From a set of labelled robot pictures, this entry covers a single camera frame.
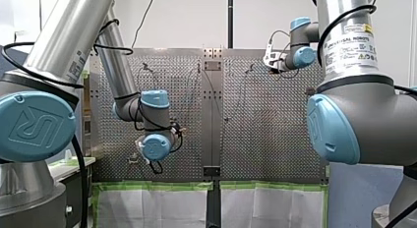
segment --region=white panel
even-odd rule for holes
[[[116,0],[126,46],[149,0]],[[227,0],[154,0],[135,47],[201,48],[227,43]]]

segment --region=perforated metal panel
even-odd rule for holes
[[[222,50],[221,55],[215,60],[222,70],[208,72],[207,77],[201,70],[209,59],[203,50],[136,49],[130,58],[138,87],[167,89],[171,117],[187,128],[183,148],[162,162],[164,173],[157,176],[142,160],[128,164],[127,158],[137,152],[134,141],[142,133],[133,123],[112,116],[110,87],[99,59],[92,57],[91,145],[98,157],[94,180],[202,181],[206,179],[203,162],[214,165],[214,159],[220,158],[220,180],[325,183],[326,164],[311,148],[306,124],[306,88],[322,81],[321,69],[315,65],[288,80],[268,74],[263,50]],[[220,83],[204,89],[208,77],[217,72],[222,72],[220,78],[211,79]],[[222,97],[219,108],[215,104],[219,98],[206,96],[212,86],[223,86],[216,94]],[[207,101],[212,101],[211,108],[203,107]],[[221,111],[223,121],[203,122],[213,121],[212,111]],[[222,126],[221,134],[211,139],[211,146],[202,145],[213,125]],[[221,149],[213,149],[220,143]]]
[[[133,123],[112,116],[114,99],[110,86],[99,59],[94,57],[91,60],[91,77],[99,78],[96,83],[98,99],[92,99],[92,113],[95,116],[93,124],[98,126],[99,140],[93,151],[99,156],[93,170],[95,181],[202,180],[201,52],[190,49],[137,49],[129,58],[137,86],[141,90],[166,89],[171,104],[170,116],[187,129],[182,148],[162,162],[164,172],[161,175],[154,175],[142,159],[139,164],[129,165],[127,158],[138,152],[134,141],[143,132],[136,131]]]
[[[224,53],[221,178],[320,183],[325,164],[309,143],[305,92],[323,80],[323,73],[314,65],[294,79],[268,75],[262,56]]]

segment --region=green trim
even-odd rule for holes
[[[323,227],[328,228],[328,185],[322,185],[324,190],[324,204],[323,204]]]
[[[327,190],[321,185],[316,184],[293,184],[293,183],[279,183],[279,182],[220,182],[222,190],[251,190],[256,188],[262,189],[278,189],[289,191],[303,191],[303,192],[322,192]]]
[[[92,218],[93,218],[93,228],[97,228],[98,224],[98,201],[100,196],[100,189],[98,187],[92,187]]]
[[[117,183],[94,183],[93,186],[100,191],[211,191],[212,183],[161,183],[145,181],[129,181]]]

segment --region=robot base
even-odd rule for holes
[[[44,199],[0,210],[1,227],[65,228],[66,203],[65,186],[58,184]]]

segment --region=robotic arm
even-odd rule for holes
[[[295,20],[289,54],[269,62],[268,45],[264,60],[278,71],[307,67],[314,62],[309,43],[319,43],[325,80],[307,105],[314,150],[330,162],[404,166],[403,182],[389,206],[389,224],[374,225],[416,227],[417,95],[379,72],[370,19],[376,7],[370,1],[317,0],[319,27],[306,18]],[[396,88],[407,93],[396,94]]]
[[[80,162],[83,186],[82,228],[87,227],[88,181],[77,139],[74,109],[78,79],[89,52],[98,52],[114,95],[113,111],[128,122],[144,122],[137,141],[150,164],[163,160],[177,140],[180,127],[171,124],[166,90],[137,92],[120,31],[112,23],[113,0],[58,0],[35,44],[6,45],[2,54],[17,67],[0,78],[0,224],[4,227],[66,227],[65,186],[55,183],[45,159],[72,141]],[[33,45],[24,65],[9,48]]]

